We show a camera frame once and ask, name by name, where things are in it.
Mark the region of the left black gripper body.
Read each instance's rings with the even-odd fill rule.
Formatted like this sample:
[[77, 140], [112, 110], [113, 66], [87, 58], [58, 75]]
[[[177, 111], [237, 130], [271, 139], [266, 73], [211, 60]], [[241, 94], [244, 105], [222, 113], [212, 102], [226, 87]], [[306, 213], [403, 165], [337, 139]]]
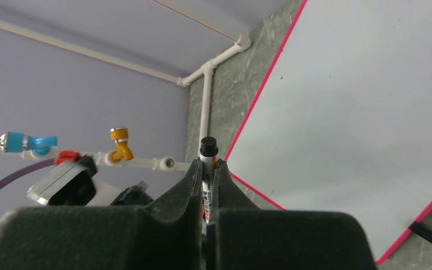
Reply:
[[111, 205], [142, 205], [146, 206], [153, 202], [153, 199], [146, 193], [148, 184], [140, 181], [137, 185], [130, 186], [122, 191]]

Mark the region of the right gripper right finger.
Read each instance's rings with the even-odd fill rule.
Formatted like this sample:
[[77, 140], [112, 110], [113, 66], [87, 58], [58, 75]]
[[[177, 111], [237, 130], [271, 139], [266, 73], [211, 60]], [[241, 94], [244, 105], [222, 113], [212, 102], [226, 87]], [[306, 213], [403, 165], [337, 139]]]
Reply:
[[207, 269], [375, 269], [366, 234], [349, 214], [263, 210], [215, 167]]

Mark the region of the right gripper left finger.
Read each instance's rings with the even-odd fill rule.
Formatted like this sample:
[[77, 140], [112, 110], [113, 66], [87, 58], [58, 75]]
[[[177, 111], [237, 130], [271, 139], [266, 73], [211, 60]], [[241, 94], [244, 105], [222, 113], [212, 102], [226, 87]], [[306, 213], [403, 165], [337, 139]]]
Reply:
[[0, 219], [0, 269], [199, 269], [202, 163], [146, 206], [17, 208]]

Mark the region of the black whiteboard marker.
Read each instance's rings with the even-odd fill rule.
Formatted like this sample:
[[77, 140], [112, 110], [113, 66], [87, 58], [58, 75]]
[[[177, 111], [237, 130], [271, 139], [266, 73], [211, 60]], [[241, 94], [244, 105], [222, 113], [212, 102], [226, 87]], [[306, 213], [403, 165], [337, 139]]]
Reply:
[[207, 136], [201, 140], [200, 160], [202, 162], [202, 196], [205, 208], [205, 221], [209, 223], [212, 209], [212, 191], [214, 172], [218, 161], [219, 148], [214, 137]]

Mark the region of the pink-framed whiteboard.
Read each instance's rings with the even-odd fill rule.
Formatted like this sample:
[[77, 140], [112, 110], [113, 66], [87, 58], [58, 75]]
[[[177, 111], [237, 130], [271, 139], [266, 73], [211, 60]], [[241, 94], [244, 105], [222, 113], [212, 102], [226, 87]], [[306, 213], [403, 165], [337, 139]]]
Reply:
[[302, 1], [226, 162], [277, 208], [352, 215], [382, 264], [432, 211], [432, 1]]

